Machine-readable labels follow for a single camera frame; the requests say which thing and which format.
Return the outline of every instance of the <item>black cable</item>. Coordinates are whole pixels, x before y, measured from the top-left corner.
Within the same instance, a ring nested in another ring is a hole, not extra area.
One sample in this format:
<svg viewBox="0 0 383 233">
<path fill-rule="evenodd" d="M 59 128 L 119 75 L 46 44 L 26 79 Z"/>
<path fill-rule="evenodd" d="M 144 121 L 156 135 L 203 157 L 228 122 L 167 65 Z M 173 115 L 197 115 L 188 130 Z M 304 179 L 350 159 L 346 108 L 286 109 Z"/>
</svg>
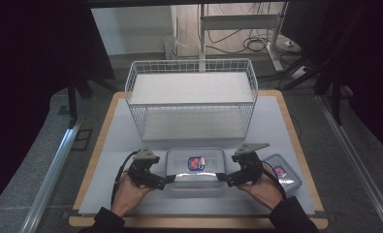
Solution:
<svg viewBox="0 0 383 233">
<path fill-rule="evenodd" d="M 282 78 L 284 78 L 292 69 L 297 67 L 303 61 L 304 61 L 304 57 L 300 57 L 291 66 L 289 66 L 284 72 L 282 72 L 280 74 L 275 74 L 275 75 L 270 75 L 270 76 L 257 76 L 256 77 L 257 80 L 258 79 L 266 78 L 266 80 L 262 80 L 262 81 L 259 81 L 259 82 L 257 81 L 257 83 L 271 82 L 271 81 L 279 79 L 278 86 L 277 86 L 277 88 L 279 88 L 281 86 Z"/>
<path fill-rule="evenodd" d="M 243 51 L 245 51 L 247 49 L 247 48 L 244 48 L 243 50 L 239 50 L 239 51 L 225 51 L 225 50 L 221 50 L 219 48 L 212 47 L 212 46 L 206 46 L 206 48 L 210 48 L 210 49 L 213 49 L 213 50 L 219 50 L 219 51 L 222 51 L 224 53 L 229 53 L 229 54 L 240 53 L 240 52 L 243 52 Z"/>
<path fill-rule="evenodd" d="M 248 12 L 246 12 L 247 14 L 249 14 L 249 12 L 251 11 L 251 9 L 254 9 L 254 11 L 252 11 L 252 13 L 255 13 L 255 5 L 257 3 L 253 3 L 252 6 L 248 9 Z"/>
<path fill-rule="evenodd" d="M 267 10 L 267 14 L 270 13 L 270 6 L 271 6 L 271 2 L 269 2 L 269 9 Z"/>
<path fill-rule="evenodd" d="M 263 3 L 262 2 L 260 2 L 260 4 L 258 5 L 258 9 L 257 9 L 257 15 L 260 13 L 260 8 L 261 8 L 261 5 L 262 5 Z"/>
<path fill-rule="evenodd" d="M 276 51 L 278 51 L 278 52 L 280 52 L 280 53 L 290 53 L 290 54 L 303 55 L 303 53 L 300 52 L 300 51 L 285 50 L 285 49 L 283 49 L 283 48 L 281 48 L 281 47 L 279 47 L 279 46 L 277 46 L 277 45 L 275 45 L 274 48 L 275 48 Z"/>
<path fill-rule="evenodd" d="M 121 179 L 122 173 L 124 172 L 125 165 L 127 164 L 128 160 L 129 160 L 134 154 L 137 154 L 139 151 L 140 151 L 140 150 L 137 150 L 137 151 L 134 151 L 134 152 L 130 153 L 130 154 L 125 158 L 124 162 L 122 163 L 122 166 L 119 167 L 118 173 L 116 174 L 115 181 L 114 181 L 114 184 L 113 184 L 113 187 L 112 187 L 112 200 L 111 200 L 111 204 L 112 204 L 113 199 L 114 199 L 114 197 L 115 197 L 116 191 L 118 190 L 118 187 L 119 187 L 119 180 Z"/>
<path fill-rule="evenodd" d="M 261 43 L 261 44 L 263 44 L 263 47 L 260 48 L 260 49 L 258 49 L 258 50 L 252 49 L 252 48 L 250 47 L 250 45 L 253 44 L 253 43 Z M 255 39 L 255 38 L 252 38 L 252 37 L 248 37 L 247 39 L 245 39 L 245 40 L 242 42 L 242 44 L 243 44 L 243 46 L 244 46 L 245 48 L 248 48 L 249 50 L 252 50 L 252 51 L 261 51 L 261 50 L 263 50 L 263 49 L 266 47 L 266 44 L 264 43 L 263 40 L 261 40 L 261 39 Z"/>
<path fill-rule="evenodd" d="M 209 15 L 209 4 L 207 4 L 207 15 Z M 222 39 L 220 39 L 220 40 L 218 40 L 218 41 L 215 41 L 215 42 L 212 41 L 212 39 L 211 39 L 211 34 L 209 33 L 210 31 L 208 31 L 208 37 L 209 37 L 209 40 L 210 40 L 213 44 L 216 44 L 216 43 L 218 43 L 218 42 L 222 42 L 222 41 L 224 41 L 224 40 L 227 39 L 227 38 L 230 38 L 231 36 L 237 34 L 237 33 L 240 32 L 241 30 L 242 30 L 242 29 L 237 30 L 237 31 L 231 33 L 230 35 L 228 35 L 228 36 L 226 36 L 226 37 L 224 37 L 224 38 L 222 38 Z"/>
<path fill-rule="evenodd" d="M 200 14 L 200 4 L 197 5 L 197 34 L 198 34 L 198 40 L 201 43 L 201 37 L 200 37 L 200 18 L 198 15 Z"/>
<path fill-rule="evenodd" d="M 281 193 L 281 196 L 282 196 L 282 200 L 287 200 L 287 194 L 285 193 L 285 189 L 284 187 L 281 185 L 281 183 L 279 182 L 279 178 L 278 178 L 278 175 L 275 173 L 275 171 L 272 169 L 273 173 L 275 174 L 275 177 L 267 170 L 264 169 L 264 174 L 269 177 L 273 182 L 275 182 L 276 184 L 276 188 L 278 189 L 278 191 Z"/>
<path fill-rule="evenodd" d="M 285 64 L 287 64 L 287 65 L 292 65 L 293 63 L 290 63 L 290 62 L 288 62 L 288 61 L 286 61 L 286 60 L 284 60 L 284 56 L 287 56 L 287 55 L 296 55 L 296 56 L 298 56 L 298 54 L 296 54 L 296 53 L 284 53 L 284 54 L 281 54 L 280 56 L 279 56 L 279 60 L 280 61 L 282 61 L 283 63 L 285 63 Z"/>
<path fill-rule="evenodd" d="M 294 122 L 298 125 L 298 130 L 300 131 L 300 132 L 298 133 L 298 138 L 300 139 L 301 136 L 302 136 L 302 134 L 303 134 L 303 129 L 301 128 L 301 125 L 298 123 L 297 119 L 296 119 L 294 116 L 290 115 L 290 117 L 291 117 L 291 119 L 293 119 Z"/>
<path fill-rule="evenodd" d="M 273 170 L 272 166 L 268 162 L 266 162 L 266 161 L 262 161 L 262 162 L 267 164 L 267 165 L 269 165 L 271 167 L 273 173 L 275 174 L 276 178 L 278 179 L 278 174 L 276 174 L 276 172 Z"/>
</svg>

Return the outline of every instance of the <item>wire rack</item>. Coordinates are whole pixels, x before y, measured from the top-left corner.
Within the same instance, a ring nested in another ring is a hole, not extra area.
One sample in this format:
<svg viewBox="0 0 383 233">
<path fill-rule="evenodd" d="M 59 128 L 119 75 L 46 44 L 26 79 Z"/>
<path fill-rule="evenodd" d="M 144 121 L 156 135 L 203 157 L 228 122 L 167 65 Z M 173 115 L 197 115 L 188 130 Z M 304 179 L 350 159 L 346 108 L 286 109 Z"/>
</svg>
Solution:
<svg viewBox="0 0 383 233">
<path fill-rule="evenodd" d="M 258 85 L 249 59 L 136 61 L 125 90 L 143 140 L 239 139 Z"/>
</svg>

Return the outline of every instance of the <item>plastic container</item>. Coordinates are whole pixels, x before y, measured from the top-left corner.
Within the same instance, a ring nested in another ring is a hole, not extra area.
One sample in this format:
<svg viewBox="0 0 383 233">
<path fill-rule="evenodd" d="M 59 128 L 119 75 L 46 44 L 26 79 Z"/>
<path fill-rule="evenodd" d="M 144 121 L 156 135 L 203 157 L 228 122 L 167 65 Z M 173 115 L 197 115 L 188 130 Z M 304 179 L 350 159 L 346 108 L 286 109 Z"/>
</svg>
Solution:
<svg viewBox="0 0 383 233">
<path fill-rule="evenodd" d="M 213 197 L 220 195 L 224 183 L 215 173 L 225 173 L 225 152 L 218 148 L 170 149 L 166 175 L 176 175 L 169 190 L 176 197 Z"/>
<path fill-rule="evenodd" d="M 292 195 L 303 184 L 300 176 L 280 154 L 275 153 L 263 161 L 271 165 L 287 195 Z"/>
</svg>

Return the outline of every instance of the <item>wooden board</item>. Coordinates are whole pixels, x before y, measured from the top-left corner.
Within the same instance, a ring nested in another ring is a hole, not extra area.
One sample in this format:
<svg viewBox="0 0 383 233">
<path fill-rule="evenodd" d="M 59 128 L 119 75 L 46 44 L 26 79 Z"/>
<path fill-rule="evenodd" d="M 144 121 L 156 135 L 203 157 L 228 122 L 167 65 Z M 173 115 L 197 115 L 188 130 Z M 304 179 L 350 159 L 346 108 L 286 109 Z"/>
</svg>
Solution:
<svg viewBox="0 0 383 233">
<path fill-rule="evenodd" d="M 287 106 L 281 92 L 277 90 L 263 90 L 259 91 L 259 96 L 275 96 L 279 104 L 279 108 L 282 112 L 288 133 L 290 135 L 295 153 L 300 163 L 303 172 L 303 181 L 307 184 L 312 204 L 314 205 L 315 212 L 324 212 L 321 200 L 318 196 L 314 181 L 311 177 L 308 165 L 303 154 L 300 141 L 298 140 L 294 124 L 290 118 Z M 88 168 L 86 170 L 84 179 L 82 181 L 78 197 L 76 199 L 73 210 L 78 210 L 81 206 L 82 199 L 85 195 L 86 190 L 89 187 L 91 179 L 93 177 L 97 162 L 100 158 L 101 151 L 105 139 L 107 137 L 110 125 L 112 123 L 112 116 L 118 99 L 124 98 L 124 92 L 117 92 L 110 104 L 109 111 L 106 115 L 103 127 L 101 129 L 97 144 L 91 156 Z M 126 226 L 129 227 L 165 227 L 165 228 L 196 228 L 195 222 L 199 221 L 198 228 L 273 228 L 272 224 L 267 218 L 257 217 L 125 217 Z M 325 218 L 310 218 L 318 227 L 318 229 L 325 229 L 328 227 L 328 220 Z M 82 217 L 82 216 L 70 216 L 69 222 L 72 226 L 89 226 L 94 223 L 93 217 Z"/>
</svg>

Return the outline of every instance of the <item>wall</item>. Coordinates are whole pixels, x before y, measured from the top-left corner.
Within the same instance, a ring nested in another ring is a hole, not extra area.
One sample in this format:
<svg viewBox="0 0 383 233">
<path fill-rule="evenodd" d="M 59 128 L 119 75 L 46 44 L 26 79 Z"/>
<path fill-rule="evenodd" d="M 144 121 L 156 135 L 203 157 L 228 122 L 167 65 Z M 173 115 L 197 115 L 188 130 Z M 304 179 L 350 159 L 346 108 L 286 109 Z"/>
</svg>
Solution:
<svg viewBox="0 0 383 233">
<path fill-rule="evenodd" d="M 91 10 L 108 55 L 163 52 L 173 35 L 171 6 Z"/>
</svg>

